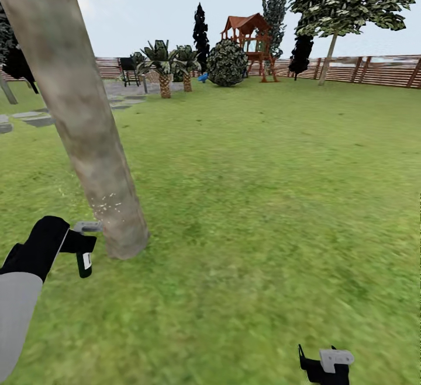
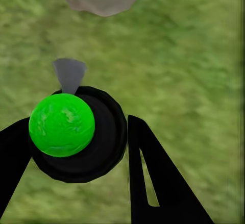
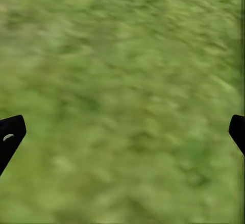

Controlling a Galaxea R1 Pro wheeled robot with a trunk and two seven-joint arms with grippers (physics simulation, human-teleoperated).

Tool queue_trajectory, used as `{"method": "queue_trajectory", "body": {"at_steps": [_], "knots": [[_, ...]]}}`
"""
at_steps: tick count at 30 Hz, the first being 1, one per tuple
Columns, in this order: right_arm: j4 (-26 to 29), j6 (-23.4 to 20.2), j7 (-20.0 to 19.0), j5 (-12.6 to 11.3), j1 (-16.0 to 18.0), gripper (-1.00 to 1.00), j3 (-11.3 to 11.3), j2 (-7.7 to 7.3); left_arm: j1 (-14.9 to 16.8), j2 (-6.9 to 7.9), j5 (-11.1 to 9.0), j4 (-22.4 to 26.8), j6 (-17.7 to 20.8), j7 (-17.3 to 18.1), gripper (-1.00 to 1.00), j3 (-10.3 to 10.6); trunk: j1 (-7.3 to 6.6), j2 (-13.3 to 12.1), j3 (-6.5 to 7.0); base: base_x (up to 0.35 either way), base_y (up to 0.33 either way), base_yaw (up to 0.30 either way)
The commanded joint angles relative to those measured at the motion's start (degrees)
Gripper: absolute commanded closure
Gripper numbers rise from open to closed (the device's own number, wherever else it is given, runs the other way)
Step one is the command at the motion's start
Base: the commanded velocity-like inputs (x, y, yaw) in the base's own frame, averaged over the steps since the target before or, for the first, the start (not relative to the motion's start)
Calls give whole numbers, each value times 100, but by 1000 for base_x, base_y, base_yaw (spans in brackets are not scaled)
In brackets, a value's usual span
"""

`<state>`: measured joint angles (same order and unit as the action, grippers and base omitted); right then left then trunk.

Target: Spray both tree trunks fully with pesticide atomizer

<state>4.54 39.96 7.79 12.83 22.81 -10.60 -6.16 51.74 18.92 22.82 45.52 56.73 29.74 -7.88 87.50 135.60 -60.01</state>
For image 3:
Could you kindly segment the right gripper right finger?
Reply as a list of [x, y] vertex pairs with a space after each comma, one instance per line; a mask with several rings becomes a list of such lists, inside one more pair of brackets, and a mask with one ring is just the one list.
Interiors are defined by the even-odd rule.
[[229, 134], [242, 151], [245, 156], [245, 117], [240, 115], [233, 115], [230, 126]]

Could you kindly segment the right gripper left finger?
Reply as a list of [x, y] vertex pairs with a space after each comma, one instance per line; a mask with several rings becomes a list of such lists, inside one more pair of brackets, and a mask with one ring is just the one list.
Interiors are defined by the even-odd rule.
[[0, 120], [0, 176], [26, 133], [22, 115]]

